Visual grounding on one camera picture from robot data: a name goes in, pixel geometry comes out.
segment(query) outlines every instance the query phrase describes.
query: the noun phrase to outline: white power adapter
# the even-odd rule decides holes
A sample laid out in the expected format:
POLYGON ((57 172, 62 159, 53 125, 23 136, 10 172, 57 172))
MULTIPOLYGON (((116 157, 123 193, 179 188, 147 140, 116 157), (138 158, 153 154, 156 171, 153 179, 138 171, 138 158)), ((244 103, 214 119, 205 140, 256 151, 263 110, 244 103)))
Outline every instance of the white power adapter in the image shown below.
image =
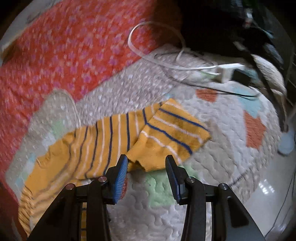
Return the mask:
POLYGON ((231 80, 235 69, 245 70, 245 66, 239 63, 219 66, 215 69, 215 71, 219 73, 219 75, 215 77, 215 80, 221 83, 226 83, 227 81, 231 80))

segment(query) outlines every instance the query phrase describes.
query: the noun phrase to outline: metal screw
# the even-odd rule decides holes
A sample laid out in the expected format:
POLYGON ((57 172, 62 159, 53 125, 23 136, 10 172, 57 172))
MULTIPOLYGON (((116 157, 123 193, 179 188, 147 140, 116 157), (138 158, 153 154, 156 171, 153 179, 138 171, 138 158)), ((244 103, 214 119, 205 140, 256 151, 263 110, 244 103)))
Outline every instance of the metal screw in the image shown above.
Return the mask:
POLYGON ((100 176, 99 177, 99 182, 100 183, 104 183, 104 182, 106 182, 107 181, 107 177, 105 177, 105 176, 100 176))
POLYGON ((73 183, 69 183, 66 185, 67 190, 72 190, 74 187, 75 187, 75 185, 73 183))
POLYGON ((229 186, 226 183, 220 183, 219 187, 223 190, 227 190, 229 188, 229 186))
POLYGON ((189 182, 189 183, 193 183, 193 182, 195 182, 195 178, 194 177, 187 177, 187 182, 189 182))

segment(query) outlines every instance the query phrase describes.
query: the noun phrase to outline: striped garment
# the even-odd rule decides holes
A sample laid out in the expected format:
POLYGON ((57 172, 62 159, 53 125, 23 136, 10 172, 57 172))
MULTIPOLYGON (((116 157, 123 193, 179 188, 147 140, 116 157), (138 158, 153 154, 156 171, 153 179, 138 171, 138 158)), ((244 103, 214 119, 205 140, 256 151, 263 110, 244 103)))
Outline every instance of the striped garment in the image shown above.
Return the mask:
POLYGON ((165 168, 169 154, 178 163, 185 161, 209 138, 203 124, 173 99, 76 129, 37 158, 22 191, 19 221, 29 234, 30 224, 37 223, 66 184, 88 184, 115 166, 120 154, 129 158, 129 171, 142 166, 148 172, 165 168))

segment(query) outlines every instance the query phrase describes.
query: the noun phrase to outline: white charging cable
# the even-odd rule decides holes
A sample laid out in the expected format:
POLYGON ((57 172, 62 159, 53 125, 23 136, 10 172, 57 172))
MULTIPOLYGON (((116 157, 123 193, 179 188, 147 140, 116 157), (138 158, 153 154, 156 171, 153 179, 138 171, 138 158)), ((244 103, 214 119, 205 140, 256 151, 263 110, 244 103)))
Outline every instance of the white charging cable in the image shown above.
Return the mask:
POLYGON ((173 65, 173 64, 169 64, 169 63, 166 63, 166 62, 163 62, 163 61, 159 61, 159 60, 157 60, 155 58, 150 58, 146 54, 141 52, 139 49, 137 49, 133 45, 133 43, 131 41, 131 37, 132 37, 133 32, 135 31, 135 29, 140 27, 140 26, 147 25, 147 24, 154 24, 154 25, 157 25, 157 26, 168 28, 169 30, 171 30, 173 33, 175 33, 179 37, 179 39, 181 40, 182 49, 179 52, 179 54, 177 55, 176 61, 178 61, 178 59, 180 58, 182 53, 186 53, 186 52, 191 53, 191 51, 187 50, 185 39, 183 38, 181 33, 178 30, 176 30, 174 27, 169 26, 169 25, 167 25, 165 23, 159 23, 159 22, 155 22, 155 21, 142 22, 142 23, 139 23, 136 26, 134 26, 134 28, 131 30, 131 32, 130 32, 130 34, 128 36, 128 46, 136 55, 140 56, 141 58, 143 58, 143 59, 145 59, 145 60, 147 60, 149 62, 152 62, 154 64, 157 64, 157 65, 169 68, 169 69, 176 69, 176 70, 205 70, 205 69, 214 69, 214 68, 217 68, 217 67, 223 68, 223 67, 227 67, 229 65, 233 65, 233 64, 219 64, 219 65, 203 66, 203 67, 200 67, 200 66, 199 67, 183 67, 183 66, 173 65))

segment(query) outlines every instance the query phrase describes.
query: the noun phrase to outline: black bag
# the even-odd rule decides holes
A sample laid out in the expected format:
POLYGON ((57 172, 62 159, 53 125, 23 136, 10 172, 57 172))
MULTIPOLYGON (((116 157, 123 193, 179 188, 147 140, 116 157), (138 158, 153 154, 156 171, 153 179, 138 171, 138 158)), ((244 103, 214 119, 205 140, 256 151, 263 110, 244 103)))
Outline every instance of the black bag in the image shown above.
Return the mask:
POLYGON ((283 60, 273 46, 266 8, 257 0, 178 0, 183 15, 181 34, 194 51, 243 57, 257 71, 279 117, 285 115, 251 54, 271 62, 281 73, 283 60))

